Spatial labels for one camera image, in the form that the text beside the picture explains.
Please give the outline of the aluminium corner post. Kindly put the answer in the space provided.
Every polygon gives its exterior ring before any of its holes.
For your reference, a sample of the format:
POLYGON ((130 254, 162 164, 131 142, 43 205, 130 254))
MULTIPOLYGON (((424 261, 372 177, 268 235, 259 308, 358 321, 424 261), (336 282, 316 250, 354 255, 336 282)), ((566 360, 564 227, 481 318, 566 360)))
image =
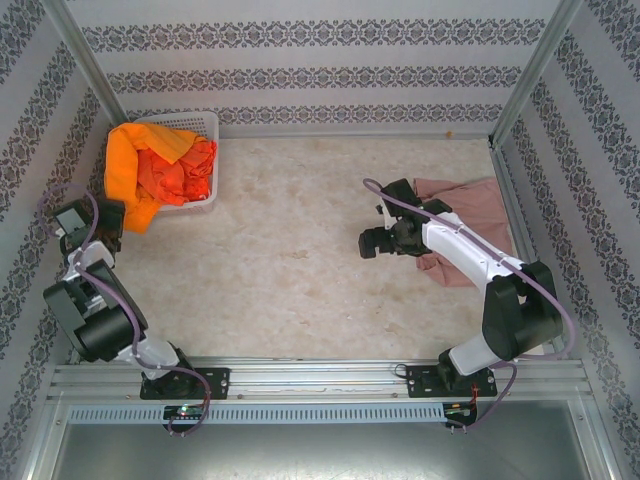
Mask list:
POLYGON ((40 1, 111 123, 117 126, 128 122, 125 109, 71 14, 66 0, 40 1))
POLYGON ((518 116, 523 110, 531 92, 544 73, 554 51, 572 23, 583 0, 559 0, 559 3, 545 27, 522 75, 507 100, 494 129, 489 135, 489 145, 496 150, 509 135, 518 116))

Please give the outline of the aluminium back rail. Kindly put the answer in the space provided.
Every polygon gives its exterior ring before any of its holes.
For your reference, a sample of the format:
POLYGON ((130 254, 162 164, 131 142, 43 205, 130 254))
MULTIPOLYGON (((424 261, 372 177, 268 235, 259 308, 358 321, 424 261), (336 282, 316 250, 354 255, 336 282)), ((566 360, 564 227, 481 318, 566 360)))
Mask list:
POLYGON ((314 137, 400 137, 419 138, 428 140, 487 140, 490 135, 481 132, 454 131, 445 128, 442 131, 429 131, 424 128, 410 128, 409 130, 395 127, 346 127, 346 126, 305 126, 305 125, 272 125, 272 126, 222 126, 219 137, 221 139, 245 138, 314 138, 314 137), (454 133, 452 138, 446 137, 446 132, 454 133))

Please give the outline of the aluminium mounting rail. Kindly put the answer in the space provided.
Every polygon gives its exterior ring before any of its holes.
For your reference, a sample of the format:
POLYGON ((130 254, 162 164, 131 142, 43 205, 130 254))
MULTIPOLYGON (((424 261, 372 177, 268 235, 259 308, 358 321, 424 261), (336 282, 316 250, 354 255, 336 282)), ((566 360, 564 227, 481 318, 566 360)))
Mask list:
MULTIPOLYGON (((427 360, 346 360, 194 357, 200 368, 228 368, 231 403, 408 402, 405 368, 427 360)), ((572 400, 594 396, 580 360, 517 363, 507 400, 572 400)), ((54 369, 49 402, 133 403, 140 400, 141 375, 123 363, 79 363, 54 369)))

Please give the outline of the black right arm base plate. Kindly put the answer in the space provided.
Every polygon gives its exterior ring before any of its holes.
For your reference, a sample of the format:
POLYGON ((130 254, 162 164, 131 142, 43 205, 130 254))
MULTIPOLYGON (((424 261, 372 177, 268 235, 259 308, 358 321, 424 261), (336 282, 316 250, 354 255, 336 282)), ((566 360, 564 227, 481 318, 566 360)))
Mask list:
POLYGON ((410 398, 480 398, 496 397, 497 386, 493 371, 484 368, 462 376, 454 368, 440 365, 410 365, 405 369, 405 380, 410 398))

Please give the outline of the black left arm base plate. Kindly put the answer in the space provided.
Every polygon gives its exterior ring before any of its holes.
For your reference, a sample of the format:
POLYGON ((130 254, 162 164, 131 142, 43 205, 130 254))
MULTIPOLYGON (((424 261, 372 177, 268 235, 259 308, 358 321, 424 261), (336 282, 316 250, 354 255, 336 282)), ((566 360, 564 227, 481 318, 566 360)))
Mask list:
MULTIPOLYGON (((213 400, 225 400, 228 396, 231 370, 228 368, 197 368, 196 372, 209 385, 213 400)), ((142 374, 140 388, 142 400, 195 400, 205 399, 205 386, 192 374, 169 372, 159 379, 149 380, 142 374)))

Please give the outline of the white plastic basket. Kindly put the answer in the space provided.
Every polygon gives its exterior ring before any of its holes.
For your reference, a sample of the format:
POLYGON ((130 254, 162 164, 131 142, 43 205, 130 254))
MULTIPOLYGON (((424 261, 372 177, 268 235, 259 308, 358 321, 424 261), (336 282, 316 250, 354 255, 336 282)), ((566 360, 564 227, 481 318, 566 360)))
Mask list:
MULTIPOLYGON (((208 140, 219 144, 219 119, 211 111, 202 112, 174 112, 155 114, 140 117, 136 123, 151 123, 162 125, 172 129, 190 130, 206 137, 208 140)), ((172 215, 201 214, 211 212, 214 208, 214 201, 218 193, 219 183, 219 155, 216 154, 213 161, 213 171, 208 179, 210 195, 202 200, 187 202, 183 206, 164 205, 157 217, 167 217, 172 215)))

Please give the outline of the pink shorts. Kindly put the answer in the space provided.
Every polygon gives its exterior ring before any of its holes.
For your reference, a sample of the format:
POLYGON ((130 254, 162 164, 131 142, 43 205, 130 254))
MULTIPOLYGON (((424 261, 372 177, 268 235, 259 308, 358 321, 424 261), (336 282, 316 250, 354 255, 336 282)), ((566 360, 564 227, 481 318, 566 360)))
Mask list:
MULTIPOLYGON (((514 254, 509 221, 495 178, 487 177, 465 184, 415 178, 413 189, 423 202, 432 199, 443 201, 477 234, 502 252, 514 254)), ((418 257, 416 267, 443 287, 474 286, 450 261, 437 253, 418 257)))

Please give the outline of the grey metal sheet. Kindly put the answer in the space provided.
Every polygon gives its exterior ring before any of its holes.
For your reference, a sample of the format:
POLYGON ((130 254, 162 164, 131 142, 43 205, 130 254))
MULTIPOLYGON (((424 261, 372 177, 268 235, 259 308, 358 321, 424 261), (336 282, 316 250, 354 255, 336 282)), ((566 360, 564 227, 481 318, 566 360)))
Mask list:
POLYGON ((568 436, 451 434, 434 425, 73 425, 54 480, 591 480, 568 436))

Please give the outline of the red-orange shorts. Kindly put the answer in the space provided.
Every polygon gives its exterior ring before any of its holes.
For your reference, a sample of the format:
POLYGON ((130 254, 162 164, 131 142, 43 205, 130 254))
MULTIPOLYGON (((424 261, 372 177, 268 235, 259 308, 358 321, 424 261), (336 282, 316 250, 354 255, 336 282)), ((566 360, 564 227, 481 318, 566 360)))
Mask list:
POLYGON ((160 205, 184 206, 208 199, 217 150, 215 141, 198 141, 173 163, 151 149, 139 151, 138 190, 160 205))

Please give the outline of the aluminium side rail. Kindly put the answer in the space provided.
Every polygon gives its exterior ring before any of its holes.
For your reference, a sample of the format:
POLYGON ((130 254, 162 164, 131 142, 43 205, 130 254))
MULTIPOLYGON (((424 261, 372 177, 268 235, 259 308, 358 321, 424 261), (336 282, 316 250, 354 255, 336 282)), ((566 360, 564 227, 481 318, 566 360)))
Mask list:
POLYGON ((492 352, 504 361, 551 360, 553 353, 541 354, 539 349, 563 332, 553 276, 534 256, 504 154, 493 148, 491 158, 507 209, 516 260, 511 267, 503 263, 506 271, 493 275, 487 285, 482 335, 492 352))

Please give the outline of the left controller board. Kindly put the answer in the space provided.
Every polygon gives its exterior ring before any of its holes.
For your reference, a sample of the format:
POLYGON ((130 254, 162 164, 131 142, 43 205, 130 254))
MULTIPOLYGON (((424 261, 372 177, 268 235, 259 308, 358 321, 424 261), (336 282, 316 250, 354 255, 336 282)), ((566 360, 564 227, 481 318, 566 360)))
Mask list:
POLYGON ((166 406, 163 412, 163 419, 169 420, 186 420, 197 421, 204 414, 204 408, 200 405, 178 405, 166 406))

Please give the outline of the yellow-orange shorts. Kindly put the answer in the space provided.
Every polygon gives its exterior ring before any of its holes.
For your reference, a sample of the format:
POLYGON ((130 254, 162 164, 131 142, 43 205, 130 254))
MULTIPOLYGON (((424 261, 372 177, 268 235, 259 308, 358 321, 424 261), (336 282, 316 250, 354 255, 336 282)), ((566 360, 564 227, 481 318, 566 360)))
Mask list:
POLYGON ((144 234, 161 204, 138 188, 138 153, 150 149, 173 164, 204 137, 189 130, 152 123, 123 123, 107 137, 104 188, 106 197, 124 203, 124 229, 144 234))

